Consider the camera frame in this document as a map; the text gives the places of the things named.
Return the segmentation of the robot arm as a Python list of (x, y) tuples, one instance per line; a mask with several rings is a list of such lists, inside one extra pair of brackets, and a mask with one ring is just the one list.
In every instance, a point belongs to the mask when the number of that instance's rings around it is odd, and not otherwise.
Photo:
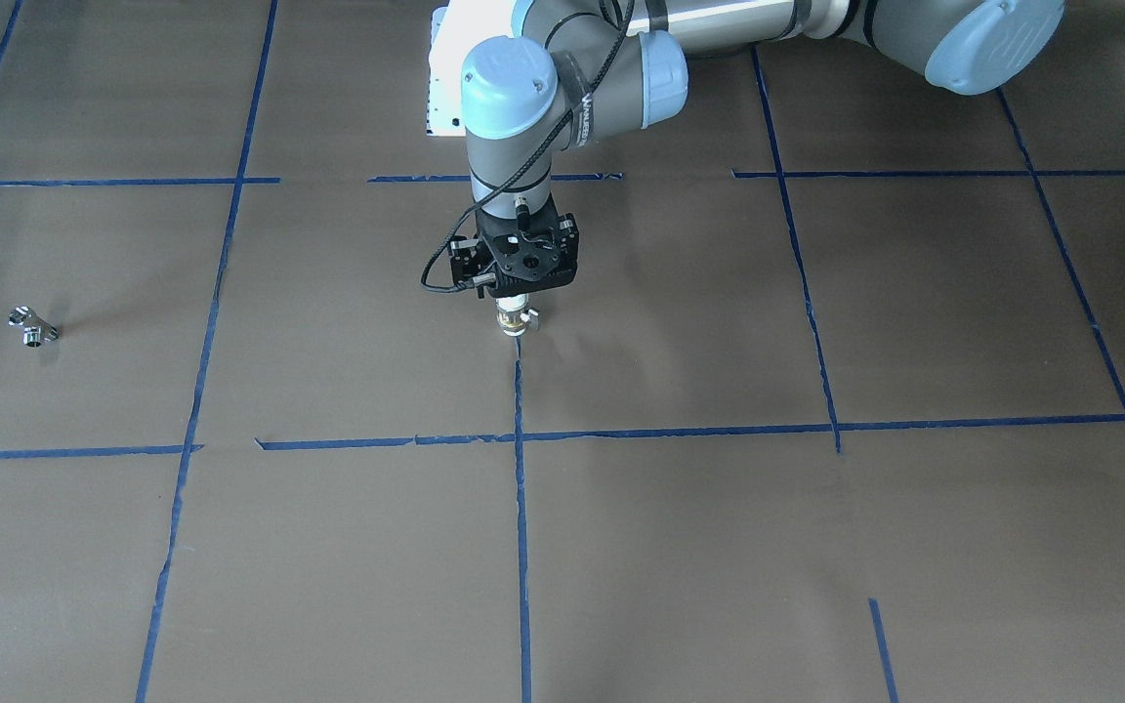
[(720, 81), (738, 60), (785, 58), (770, 85), (904, 112), (906, 88), (935, 100), (988, 94), (1058, 31), (1063, 1), (514, 1), (449, 67), (460, 94), (482, 217), (536, 214), (554, 157), (662, 124), (723, 128)]

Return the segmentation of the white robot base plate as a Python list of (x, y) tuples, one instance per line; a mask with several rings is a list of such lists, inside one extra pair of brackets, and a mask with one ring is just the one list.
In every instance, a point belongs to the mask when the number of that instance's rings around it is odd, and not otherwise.
[(470, 52), (512, 31), (513, 1), (446, 1), (432, 13), (426, 134), (464, 138), (461, 67)]

